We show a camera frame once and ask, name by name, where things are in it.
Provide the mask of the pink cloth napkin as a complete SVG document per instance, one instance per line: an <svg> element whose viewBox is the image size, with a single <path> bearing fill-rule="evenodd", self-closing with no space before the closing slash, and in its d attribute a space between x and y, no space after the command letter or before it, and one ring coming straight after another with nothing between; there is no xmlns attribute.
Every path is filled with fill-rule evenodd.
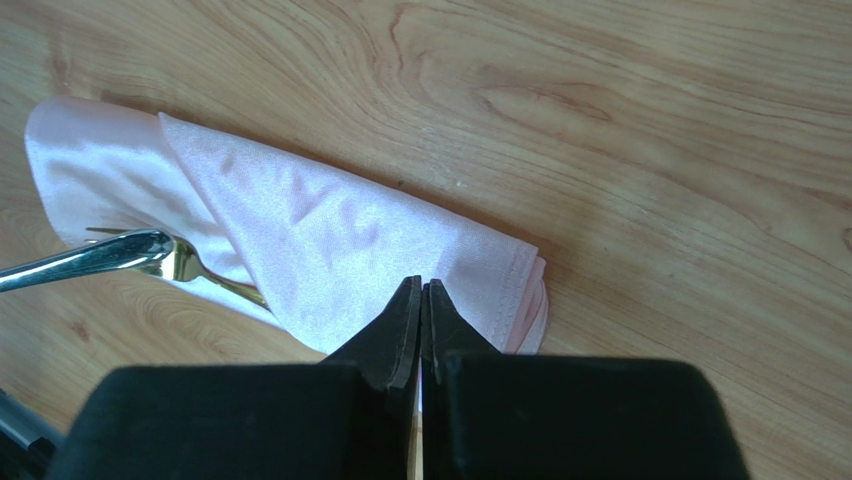
<svg viewBox="0 0 852 480"><path fill-rule="evenodd" d="M78 246L98 228L161 228L264 306L198 279L184 290L330 353L408 276L438 279L505 353L542 344L549 303L535 246L396 189L166 114L58 97L26 124L47 218Z"/></svg>

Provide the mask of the black handled knife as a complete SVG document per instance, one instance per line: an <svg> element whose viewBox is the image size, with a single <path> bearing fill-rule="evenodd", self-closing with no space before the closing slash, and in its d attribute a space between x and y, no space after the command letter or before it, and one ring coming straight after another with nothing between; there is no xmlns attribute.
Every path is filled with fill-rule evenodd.
<svg viewBox="0 0 852 480"><path fill-rule="evenodd" d="M1 291L153 265L174 250L174 238L164 231L133 230L88 246L2 269Z"/></svg>

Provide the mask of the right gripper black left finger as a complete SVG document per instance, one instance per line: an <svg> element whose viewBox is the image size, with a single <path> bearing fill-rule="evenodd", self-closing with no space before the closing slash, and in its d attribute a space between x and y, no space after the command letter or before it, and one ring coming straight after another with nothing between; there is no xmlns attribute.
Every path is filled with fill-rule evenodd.
<svg viewBox="0 0 852 480"><path fill-rule="evenodd" d="M404 479L422 282L316 364L133 366L92 392L51 479Z"/></svg>

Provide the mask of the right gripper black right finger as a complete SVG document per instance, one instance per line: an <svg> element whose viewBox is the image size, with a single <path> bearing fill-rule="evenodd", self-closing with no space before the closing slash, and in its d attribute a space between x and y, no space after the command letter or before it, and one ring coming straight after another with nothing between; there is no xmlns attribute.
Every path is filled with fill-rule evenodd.
<svg viewBox="0 0 852 480"><path fill-rule="evenodd" d="M672 360L503 354L423 291L428 479L745 479L720 399Z"/></svg>

